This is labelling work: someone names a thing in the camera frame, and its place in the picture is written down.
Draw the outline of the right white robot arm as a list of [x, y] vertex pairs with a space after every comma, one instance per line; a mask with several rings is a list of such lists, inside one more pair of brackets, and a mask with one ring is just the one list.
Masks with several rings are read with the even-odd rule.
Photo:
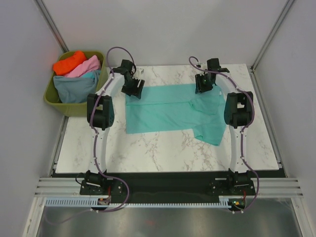
[[195, 75], [196, 93], [205, 93], [218, 86], [226, 97], [224, 121], [231, 136], [231, 162], [225, 180], [211, 181], [212, 191], [215, 195], [255, 195], [258, 185], [253, 183], [251, 175], [259, 181], [258, 174], [246, 161], [247, 129], [255, 116], [253, 93], [241, 89], [229, 70], [220, 66], [218, 58], [207, 60], [206, 69], [194, 56], [189, 57], [189, 63], [201, 71]]

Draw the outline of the teal t shirt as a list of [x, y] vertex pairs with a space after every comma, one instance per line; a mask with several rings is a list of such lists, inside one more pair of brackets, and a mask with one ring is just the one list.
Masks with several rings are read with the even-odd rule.
[[141, 99], [126, 96], [126, 132], [190, 129], [196, 139], [219, 146], [226, 129], [223, 92], [215, 86], [196, 94], [195, 88], [195, 84], [148, 86]]

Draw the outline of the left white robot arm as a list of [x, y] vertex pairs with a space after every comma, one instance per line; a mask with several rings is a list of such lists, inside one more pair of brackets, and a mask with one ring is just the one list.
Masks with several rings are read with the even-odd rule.
[[87, 96], [87, 122], [93, 132], [92, 158], [88, 171], [80, 185], [81, 195], [106, 195], [113, 177], [106, 175], [106, 149], [110, 127], [115, 121], [113, 97], [122, 92], [141, 99], [145, 81], [136, 79], [136, 65], [123, 59], [119, 67], [113, 68], [104, 87]]

